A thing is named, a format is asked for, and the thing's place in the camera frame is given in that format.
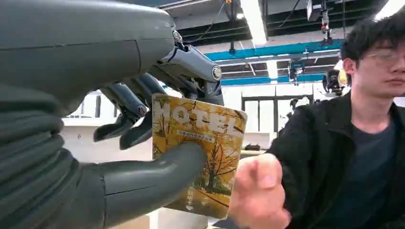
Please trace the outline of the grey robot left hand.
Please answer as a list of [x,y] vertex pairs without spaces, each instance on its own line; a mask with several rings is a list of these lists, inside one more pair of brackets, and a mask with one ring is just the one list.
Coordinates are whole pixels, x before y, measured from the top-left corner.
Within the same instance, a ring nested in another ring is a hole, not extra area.
[[187,141],[153,161],[81,163],[64,148],[63,118],[92,91],[122,114],[96,141],[121,149],[152,134],[160,82],[223,105],[221,68],[184,45],[164,10],[113,0],[0,3],[0,226],[107,229],[175,200],[198,177],[205,151]]

